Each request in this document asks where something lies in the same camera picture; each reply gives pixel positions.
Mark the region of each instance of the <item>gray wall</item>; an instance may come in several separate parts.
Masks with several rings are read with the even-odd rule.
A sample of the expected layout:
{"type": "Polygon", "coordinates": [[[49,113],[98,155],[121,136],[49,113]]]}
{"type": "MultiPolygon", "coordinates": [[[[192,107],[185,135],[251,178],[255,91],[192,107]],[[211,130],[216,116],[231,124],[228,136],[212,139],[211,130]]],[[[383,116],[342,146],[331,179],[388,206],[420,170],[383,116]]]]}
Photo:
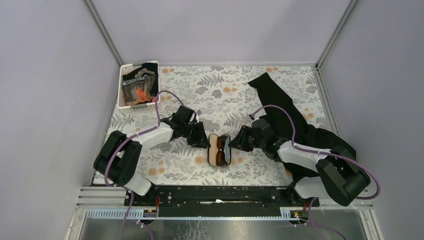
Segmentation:
{"type": "Polygon", "coordinates": [[[349,0],[93,0],[126,63],[315,63],[349,0]]]}
{"type": "Polygon", "coordinates": [[[343,137],[380,179],[384,239],[422,239],[424,1],[362,0],[322,67],[343,137]]]}
{"type": "Polygon", "coordinates": [[[0,4],[0,239],[63,239],[118,66],[81,0],[0,4]]]}

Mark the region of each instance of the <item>sunglasses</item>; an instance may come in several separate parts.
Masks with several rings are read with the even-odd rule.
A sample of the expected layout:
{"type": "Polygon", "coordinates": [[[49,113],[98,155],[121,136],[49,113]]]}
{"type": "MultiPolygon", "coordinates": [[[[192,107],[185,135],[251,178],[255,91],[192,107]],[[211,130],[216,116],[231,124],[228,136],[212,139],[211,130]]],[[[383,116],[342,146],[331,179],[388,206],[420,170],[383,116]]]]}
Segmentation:
{"type": "Polygon", "coordinates": [[[209,135],[210,146],[207,150],[207,158],[212,167],[228,167],[231,163],[230,135],[209,135]]]}

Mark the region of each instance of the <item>black pants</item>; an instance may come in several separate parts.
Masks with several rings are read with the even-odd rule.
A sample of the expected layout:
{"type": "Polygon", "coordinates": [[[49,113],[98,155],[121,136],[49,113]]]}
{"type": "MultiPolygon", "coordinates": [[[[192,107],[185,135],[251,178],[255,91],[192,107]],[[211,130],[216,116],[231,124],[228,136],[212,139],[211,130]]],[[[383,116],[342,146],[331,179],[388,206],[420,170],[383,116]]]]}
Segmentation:
{"type": "MultiPolygon", "coordinates": [[[[316,128],[308,124],[299,110],[293,104],[292,98],[287,95],[268,75],[262,74],[260,77],[250,81],[250,86],[257,90],[262,105],[277,105],[288,112],[294,123],[296,135],[294,141],[305,146],[319,149],[334,149],[337,146],[346,148],[349,153],[356,158],[356,151],[343,139],[332,133],[331,131],[316,128]]],[[[281,110],[275,107],[265,108],[266,115],[261,117],[265,119],[277,133],[278,136],[292,139],[293,129],[289,119],[281,110]]],[[[293,173],[293,177],[303,176],[315,177],[318,176],[307,168],[299,167],[298,165],[285,163],[284,167],[293,173]]]]}

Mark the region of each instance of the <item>floral tablecloth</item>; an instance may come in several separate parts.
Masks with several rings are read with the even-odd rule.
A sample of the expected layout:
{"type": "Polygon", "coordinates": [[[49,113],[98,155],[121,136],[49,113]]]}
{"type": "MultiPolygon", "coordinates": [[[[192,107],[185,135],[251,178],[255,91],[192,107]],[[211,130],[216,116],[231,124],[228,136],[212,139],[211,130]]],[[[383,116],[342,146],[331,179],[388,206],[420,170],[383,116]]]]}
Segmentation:
{"type": "MultiPolygon", "coordinates": [[[[310,66],[162,66],[159,81],[161,90],[175,93],[197,112],[207,136],[228,133],[234,138],[242,125],[250,126],[248,114],[261,106],[256,90],[247,82],[265,72],[293,99],[309,124],[328,129],[310,66]]],[[[160,101],[161,118],[179,107],[167,93],[160,95],[160,101]]],[[[115,130],[132,135],[156,123],[154,111],[123,115],[115,108],[106,136],[115,130]]],[[[207,150],[192,148],[183,138],[146,150],[137,171],[156,185],[286,186],[292,181],[282,163],[268,159],[259,149],[233,149],[230,166],[211,167],[207,150]]],[[[93,183],[104,184],[103,175],[96,172],[93,183]]]]}

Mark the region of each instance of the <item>white basket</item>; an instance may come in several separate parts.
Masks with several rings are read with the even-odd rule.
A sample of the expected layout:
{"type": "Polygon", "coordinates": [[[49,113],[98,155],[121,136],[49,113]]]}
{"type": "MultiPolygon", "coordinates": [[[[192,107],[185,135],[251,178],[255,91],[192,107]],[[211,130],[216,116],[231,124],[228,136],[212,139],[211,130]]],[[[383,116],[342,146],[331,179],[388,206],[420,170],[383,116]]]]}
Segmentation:
{"type": "MultiPolygon", "coordinates": [[[[159,81],[159,62],[158,61],[148,61],[148,63],[154,63],[157,64],[157,91],[159,92],[161,90],[161,84],[159,81]]],[[[154,102],[148,102],[143,104],[137,104],[132,106],[126,106],[124,101],[124,96],[122,94],[122,75],[129,74],[132,71],[136,70],[142,65],[142,63],[139,64],[125,64],[120,66],[119,70],[119,86],[118,86],[118,100],[117,100],[117,106],[118,110],[123,114],[140,114],[145,112],[151,112],[155,111],[155,103],[154,102]]],[[[161,100],[157,99],[157,106],[159,107],[159,102],[161,100]]]]}

